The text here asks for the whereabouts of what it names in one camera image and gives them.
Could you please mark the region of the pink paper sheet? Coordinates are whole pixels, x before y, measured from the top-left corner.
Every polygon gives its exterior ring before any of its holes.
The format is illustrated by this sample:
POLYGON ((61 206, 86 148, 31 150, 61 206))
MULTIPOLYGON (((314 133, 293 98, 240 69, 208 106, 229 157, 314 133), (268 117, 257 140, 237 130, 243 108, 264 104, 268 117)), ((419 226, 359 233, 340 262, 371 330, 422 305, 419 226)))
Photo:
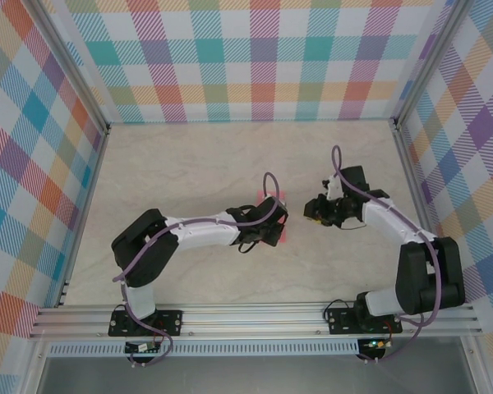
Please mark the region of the pink paper sheet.
MULTIPOLYGON (((267 194, 262 190, 258 190, 257 192, 256 203, 258 204, 262 217, 264 217, 274 206, 273 195, 271 193, 272 190, 267 194)), ((260 225, 261 229, 264 231, 262 241, 270 246, 283 244, 287 240, 286 224, 288 220, 288 210, 284 201, 284 193, 280 195, 277 204, 278 207, 272 215, 260 225)))

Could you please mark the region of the grey metal panel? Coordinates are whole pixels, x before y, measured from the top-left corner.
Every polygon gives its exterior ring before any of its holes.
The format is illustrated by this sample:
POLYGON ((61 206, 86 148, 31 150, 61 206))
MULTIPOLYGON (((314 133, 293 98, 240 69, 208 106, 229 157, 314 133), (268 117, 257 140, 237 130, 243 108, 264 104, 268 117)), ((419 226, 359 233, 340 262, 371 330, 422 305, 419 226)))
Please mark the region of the grey metal panel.
POLYGON ((449 369, 353 358, 172 358, 132 368, 122 358, 52 358, 37 394, 477 394, 459 363, 449 369))

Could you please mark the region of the aluminium side rail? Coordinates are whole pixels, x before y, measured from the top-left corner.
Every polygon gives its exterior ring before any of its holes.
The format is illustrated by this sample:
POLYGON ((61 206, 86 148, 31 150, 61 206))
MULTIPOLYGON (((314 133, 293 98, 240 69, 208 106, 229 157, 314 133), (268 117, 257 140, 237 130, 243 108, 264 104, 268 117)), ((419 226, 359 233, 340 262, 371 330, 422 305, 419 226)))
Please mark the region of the aluminium side rail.
POLYGON ((111 130, 112 130, 112 124, 107 124, 105 127, 105 131, 103 133, 103 137, 101 139, 101 144, 99 146, 99 155, 97 157, 97 161, 94 165, 94 170, 90 177, 90 183, 87 189, 87 194, 85 196, 85 204, 82 209, 81 215, 79 216, 79 221, 77 223, 76 235, 73 240, 70 254, 63 265, 62 277, 58 280, 58 288, 57 288, 58 291, 56 295, 53 297, 53 303, 52 303, 53 308, 58 308, 63 304, 67 294, 67 288, 69 287, 69 284, 71 282, 71 276, 73 274, 73 270, 76 265, 76 259, 81 245, 81 239, 85 231, 85 225, 87 223, 90 206, 94 198, 94 191, 97 181, 99 179, 99 174, 103 164, 106 148, 108 146, 108 139, 111 134, 111 130))
POLYGON ((409 313, 415 314, 461 305, 463 276, 458 246, 452 238, 438 237, 430 229, 421 189, 401 133, 396 133, 394 126, 390 125, 419 221, 417 225, 408 226, 414 230, 415 240, 400 248, 400 279, 396 282, 396 290, 407 297, 400 303, 409 313))

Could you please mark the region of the aluminium mounting rail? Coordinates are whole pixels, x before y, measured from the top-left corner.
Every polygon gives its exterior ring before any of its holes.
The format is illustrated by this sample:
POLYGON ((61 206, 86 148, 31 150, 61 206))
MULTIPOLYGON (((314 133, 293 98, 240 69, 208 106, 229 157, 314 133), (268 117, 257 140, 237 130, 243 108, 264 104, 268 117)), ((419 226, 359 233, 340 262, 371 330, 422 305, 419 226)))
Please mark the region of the aluminium mounting rail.
MULTIPOLYGON (((229 305, 157 305, 181 310, 180 339, 305 339, 329 336, 336 319, 319 302, 229 305)), ((113 305, 64 305, 41 309, 31 339, 108 338, 113 305)), ((471 305, 445 309, 423 328, 422 337, 464 337, 483 333, 471 305)))

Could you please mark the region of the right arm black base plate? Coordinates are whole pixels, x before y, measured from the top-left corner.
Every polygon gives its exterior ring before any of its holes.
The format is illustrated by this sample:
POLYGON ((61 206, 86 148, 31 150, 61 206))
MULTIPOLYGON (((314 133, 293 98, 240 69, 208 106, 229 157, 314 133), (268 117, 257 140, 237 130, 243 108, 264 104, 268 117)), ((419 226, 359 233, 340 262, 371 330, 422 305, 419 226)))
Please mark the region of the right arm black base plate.
POLYGON ((359 317, 353 308, 330 308, 326 316, 331 335, 403 332, 402 324, 393 315, 359 317))

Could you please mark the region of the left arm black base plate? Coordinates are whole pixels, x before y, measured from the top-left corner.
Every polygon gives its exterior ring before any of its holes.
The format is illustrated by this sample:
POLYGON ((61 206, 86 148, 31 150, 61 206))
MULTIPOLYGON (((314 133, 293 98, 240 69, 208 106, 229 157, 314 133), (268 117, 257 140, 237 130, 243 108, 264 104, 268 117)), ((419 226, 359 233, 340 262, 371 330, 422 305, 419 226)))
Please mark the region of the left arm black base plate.
MULTIPOLYGON (((171 337, 178 337, 182 328, 181 310, 155 310, 142 322, 152 328, 166 332, 171 337)), ((125 309, 112 312, 109 325, 109 337, 152 337, 155 332, 136 323, 125 309)))

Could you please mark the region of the aluminium frame post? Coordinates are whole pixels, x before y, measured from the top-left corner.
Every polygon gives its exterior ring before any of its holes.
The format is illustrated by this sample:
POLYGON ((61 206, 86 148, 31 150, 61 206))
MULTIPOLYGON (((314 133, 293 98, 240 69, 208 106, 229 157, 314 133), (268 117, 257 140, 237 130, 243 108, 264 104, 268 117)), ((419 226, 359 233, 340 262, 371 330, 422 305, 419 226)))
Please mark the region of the aluminium frame post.
POLYGON ((40 29, 41 34, 45 38, 53 55, 57 59, 64 74, 69 78, 72 86, 75 88, 77 95, 83 102, 85 109, 94 119, 95 125, 103 132, 104 135, 109 135, 110 124, 100 106, 94 98, 89 86, 86 84, 79 67, 77 66, 73 56, 71 55, 65 41, 58 32, 57 27, 49 13, 46 11, 42 0, 21 0, 30 16, 35 21, 35 24, 40 29))
POLYGON ((440 65, 443 56, 457 34, 458 28, 468 14, 474 0, 445 0, 441 13, 433 25, 420 57, 408 77, 403 92, 390 118, 396 133, 416 107, 435 69, 440 65))

